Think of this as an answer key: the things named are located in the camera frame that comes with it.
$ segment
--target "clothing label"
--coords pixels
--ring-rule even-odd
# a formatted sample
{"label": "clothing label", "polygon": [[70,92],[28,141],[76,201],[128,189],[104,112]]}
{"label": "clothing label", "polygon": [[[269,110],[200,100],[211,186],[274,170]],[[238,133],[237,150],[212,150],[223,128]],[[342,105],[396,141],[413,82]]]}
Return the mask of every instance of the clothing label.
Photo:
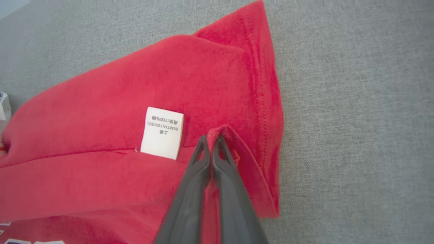
{"label": "clothing label", "polygon": [[65,243],[63,241],[45,241],[45,242],[37,241],[33,244],[65,244]]}
{"label": "clothing label", "polygon": [[184,115],[148,107],[140,151],[176,159],[181,143]]}
{"label": "clothing label", "polygon": [[32,244],[32,242],[9,238],[4,244]]}
{"label": "clothing label", "polygon": [[11,111],[8,95],[4,92],[0,92],[0,120],[10,120],[12,115]]}

